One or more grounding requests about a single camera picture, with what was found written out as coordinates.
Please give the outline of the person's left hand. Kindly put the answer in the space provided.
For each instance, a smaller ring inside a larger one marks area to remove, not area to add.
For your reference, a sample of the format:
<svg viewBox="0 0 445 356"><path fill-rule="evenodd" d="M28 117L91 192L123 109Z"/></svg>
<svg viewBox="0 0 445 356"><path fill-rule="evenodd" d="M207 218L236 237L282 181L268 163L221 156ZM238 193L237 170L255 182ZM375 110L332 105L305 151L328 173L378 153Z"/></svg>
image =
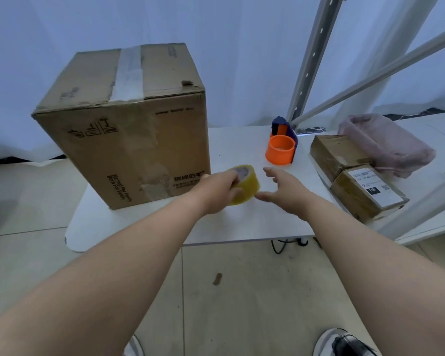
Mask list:
<svg viewBox="0 0 445 356"><path fill-rule="evenodd" d="M235 171L224 171L204 175L191 190L191 194L202 215L211 215L226 208L235 196L229 196L228 190L238 177Z"/></svg>

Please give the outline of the person's right hand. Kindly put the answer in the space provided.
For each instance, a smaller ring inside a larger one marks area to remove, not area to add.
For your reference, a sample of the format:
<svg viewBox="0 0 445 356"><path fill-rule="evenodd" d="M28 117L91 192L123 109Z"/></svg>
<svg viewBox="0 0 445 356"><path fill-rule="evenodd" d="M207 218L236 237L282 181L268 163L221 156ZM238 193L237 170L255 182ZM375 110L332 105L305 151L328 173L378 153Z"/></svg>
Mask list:
<svg viewBox="0 0 445 356"><path fill-rule="evenodd" d="M309 202L316 196L310 192L295 176L274 167L264 167L268 178L277 184L279 203L275 204L285 212L296 215L299 219L307 221Z"/></svg>

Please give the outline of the yellow clear tape roll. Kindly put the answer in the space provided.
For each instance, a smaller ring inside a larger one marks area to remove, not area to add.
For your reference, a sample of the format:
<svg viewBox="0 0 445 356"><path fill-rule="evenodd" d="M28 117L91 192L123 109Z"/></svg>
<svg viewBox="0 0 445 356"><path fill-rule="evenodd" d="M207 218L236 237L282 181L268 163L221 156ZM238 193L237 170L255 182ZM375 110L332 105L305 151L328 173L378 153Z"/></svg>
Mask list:
<svg viewBox="0 0 445 356"><path fill-rule="evenodd" d="M228 205L239 205L249 201L260 189L254 167L252 165L238 165L229 168L228 171L235 171L238 177L231 184L231 189L240 189L238 194Z"/></svg>

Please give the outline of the person's left forearm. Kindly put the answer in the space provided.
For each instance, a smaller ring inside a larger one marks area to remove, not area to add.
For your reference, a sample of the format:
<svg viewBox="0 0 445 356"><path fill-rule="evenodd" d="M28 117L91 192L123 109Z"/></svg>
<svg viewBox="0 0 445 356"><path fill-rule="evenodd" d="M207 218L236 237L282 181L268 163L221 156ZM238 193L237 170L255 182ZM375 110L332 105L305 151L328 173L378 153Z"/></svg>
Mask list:
<svg viewBox="0 0 445 356"><path fill-rule="evenodd" d="M0 316L0 356L121 356L206 214L178 198L38 284Z"/></svg>

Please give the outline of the person's right forearm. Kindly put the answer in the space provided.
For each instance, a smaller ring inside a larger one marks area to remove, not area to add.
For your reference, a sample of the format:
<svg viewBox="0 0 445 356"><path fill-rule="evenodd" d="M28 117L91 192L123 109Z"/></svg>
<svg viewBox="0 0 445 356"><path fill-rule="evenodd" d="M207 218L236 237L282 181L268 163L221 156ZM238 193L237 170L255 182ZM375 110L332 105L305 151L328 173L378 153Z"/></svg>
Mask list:
<svg viewBox="0 0 445 356"><path fill-rule="evenodd" d="M382 356L445 356L445 269L325 199L304 218Z"/></svg>

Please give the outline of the orange and blue tape dispenser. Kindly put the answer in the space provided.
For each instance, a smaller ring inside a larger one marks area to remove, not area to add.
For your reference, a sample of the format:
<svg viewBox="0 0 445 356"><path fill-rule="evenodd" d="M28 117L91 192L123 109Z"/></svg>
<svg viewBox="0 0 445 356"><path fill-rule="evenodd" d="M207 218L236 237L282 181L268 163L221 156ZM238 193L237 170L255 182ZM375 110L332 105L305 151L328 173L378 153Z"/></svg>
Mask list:
<svg viewBox="0 0 445 356"><path fill-rule="evenodd" d="M292 164L297 145L297 134L291 125L283 117L273 119L265 152L267 161L276 166Z"/></svg>

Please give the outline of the small plain cardboard parcel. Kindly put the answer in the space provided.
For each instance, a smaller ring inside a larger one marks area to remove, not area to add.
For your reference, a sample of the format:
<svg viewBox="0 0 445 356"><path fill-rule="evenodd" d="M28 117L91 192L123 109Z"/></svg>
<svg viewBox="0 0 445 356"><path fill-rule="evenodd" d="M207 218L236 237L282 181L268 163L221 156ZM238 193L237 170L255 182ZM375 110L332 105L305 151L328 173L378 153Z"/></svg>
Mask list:
<svg viewBox="0 0 445 356"><path fill-rule="evenodd" d="M315 136L310 155L331 182L346 169L374 165L373 157L345 135Z"/></svg>

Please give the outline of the small cardboard parcel white label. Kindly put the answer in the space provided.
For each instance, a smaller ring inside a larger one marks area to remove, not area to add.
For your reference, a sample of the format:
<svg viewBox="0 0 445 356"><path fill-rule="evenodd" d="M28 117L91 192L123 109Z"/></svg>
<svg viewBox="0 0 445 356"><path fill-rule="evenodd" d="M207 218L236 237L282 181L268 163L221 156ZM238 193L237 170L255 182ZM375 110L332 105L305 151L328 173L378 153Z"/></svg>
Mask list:
<svg viewBox="0 0 445 356"><path fill-rule="evenodd" d="M330 190L348 212L364 224L383 219L409 203L403 192L369 165L342 171Z"/></svg>

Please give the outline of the large brown cardboard box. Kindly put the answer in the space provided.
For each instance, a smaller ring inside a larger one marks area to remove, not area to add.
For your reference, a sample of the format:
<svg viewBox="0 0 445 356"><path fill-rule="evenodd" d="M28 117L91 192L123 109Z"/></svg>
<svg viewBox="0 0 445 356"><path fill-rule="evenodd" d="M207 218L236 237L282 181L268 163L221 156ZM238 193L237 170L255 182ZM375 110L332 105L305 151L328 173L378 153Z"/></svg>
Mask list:
<svg viewBox="0 0 445 356"><path fill-rule="evenodd" d="M206 92L185 43L78 52L31 115L112 210L211 173Z"/></svg>

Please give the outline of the pink plastic mailer bag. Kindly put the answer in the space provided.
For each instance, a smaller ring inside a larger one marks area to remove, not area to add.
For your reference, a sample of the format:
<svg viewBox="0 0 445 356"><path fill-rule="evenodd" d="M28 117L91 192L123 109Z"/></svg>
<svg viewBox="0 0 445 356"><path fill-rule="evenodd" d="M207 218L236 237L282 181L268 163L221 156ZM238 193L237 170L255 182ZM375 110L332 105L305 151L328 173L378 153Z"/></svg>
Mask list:
<svg viewBox="0 0 445 356"><path fill-rule="evenodd" d="M427 143L381 114L349 115L340 122L338 133L371 156L378 172L396 178L409 178L437 155Z"/></svg>

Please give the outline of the person's right shoe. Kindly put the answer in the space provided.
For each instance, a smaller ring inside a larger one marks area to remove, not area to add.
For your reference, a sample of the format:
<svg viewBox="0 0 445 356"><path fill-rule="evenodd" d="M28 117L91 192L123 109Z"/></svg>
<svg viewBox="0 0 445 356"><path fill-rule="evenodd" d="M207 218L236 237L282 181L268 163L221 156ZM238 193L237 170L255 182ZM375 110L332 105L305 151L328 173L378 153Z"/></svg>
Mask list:
<svg viewBox="0 0 445 356"><path fill-rule="evenodd" d="M344 329L327 329L316 341L313 356L381 356Z"/></svg>

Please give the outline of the person's shoe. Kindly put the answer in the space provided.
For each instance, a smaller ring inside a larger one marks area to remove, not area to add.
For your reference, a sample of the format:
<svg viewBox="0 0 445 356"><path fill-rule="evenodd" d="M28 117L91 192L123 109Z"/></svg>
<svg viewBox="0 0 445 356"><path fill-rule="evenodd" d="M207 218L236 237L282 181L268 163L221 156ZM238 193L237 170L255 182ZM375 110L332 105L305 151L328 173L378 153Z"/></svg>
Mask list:
<svg viewBox="0 0 445 356"><path fill-rule="evenodd" d="M136 335L132 335L124 348L122 356L145 356L143 347Z"/></svg>
<svg viewBox="0 0 445 356"><path fill-rule="evenodd" d="M327 329L316 341L313 356L381 356L344 329Z"/></svg>

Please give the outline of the person's left shoe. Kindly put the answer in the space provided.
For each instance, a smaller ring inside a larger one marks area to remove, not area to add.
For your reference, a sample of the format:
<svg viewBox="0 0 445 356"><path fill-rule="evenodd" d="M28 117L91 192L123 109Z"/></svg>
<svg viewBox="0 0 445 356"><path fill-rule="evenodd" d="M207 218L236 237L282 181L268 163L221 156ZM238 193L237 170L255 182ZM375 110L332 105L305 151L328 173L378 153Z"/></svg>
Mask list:
<svg viewBox="0 0 445 356"><path fill-rule="evenodd" d="M143 347L136 335L132 335L124 348L122 356L145 356Z"/></svg>

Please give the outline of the white curtain backdrop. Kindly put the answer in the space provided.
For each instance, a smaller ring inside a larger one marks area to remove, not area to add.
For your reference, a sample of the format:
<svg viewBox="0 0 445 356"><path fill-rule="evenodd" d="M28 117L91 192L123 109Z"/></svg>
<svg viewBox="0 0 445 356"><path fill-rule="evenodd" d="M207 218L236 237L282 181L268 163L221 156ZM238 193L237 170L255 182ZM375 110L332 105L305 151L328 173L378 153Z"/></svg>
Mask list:
<svg viewBox="0 0 445 356"><path fill-rule="evenodd" d="M210 127L285 116L320 0L0 0L0 160L62 155L31 113L77 52L186 43ZM445 0L345 0L305 110L445 31Z"/></svg>

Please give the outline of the grey metal shelf frame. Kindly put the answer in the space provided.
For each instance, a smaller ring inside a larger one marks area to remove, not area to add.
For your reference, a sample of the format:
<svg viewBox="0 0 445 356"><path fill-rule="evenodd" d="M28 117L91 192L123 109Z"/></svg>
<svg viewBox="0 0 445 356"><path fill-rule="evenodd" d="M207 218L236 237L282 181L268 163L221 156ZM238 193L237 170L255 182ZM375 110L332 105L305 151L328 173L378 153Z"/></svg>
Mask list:
<svg viewBox="0 0 445 356"><path fill-rule="evenodd" d="M390 57L391 61L384 63L382 67L371 72L363 80L344 89L312 110L304 112L343 1L320 0L286 117L293 128L355 95L384 83L389 77L445 48L444 31L408 53L394 50L395 46L399 46L403 50L410 35L415 38L427 18L427 11L430 12L434 7L434 4L428 0L416 0L412 6L409 6L405 15L406 19L412 19L414 23L412 31L402 30L400 25L395 26L393 27L392 40L386 44L387 49L383 53L382 60L385 61ZM400 215L389 216L388 220L383 222L372 221L368 223L368 226L392 240L397 240L444 211L445 181L415 201Z"/></svg>

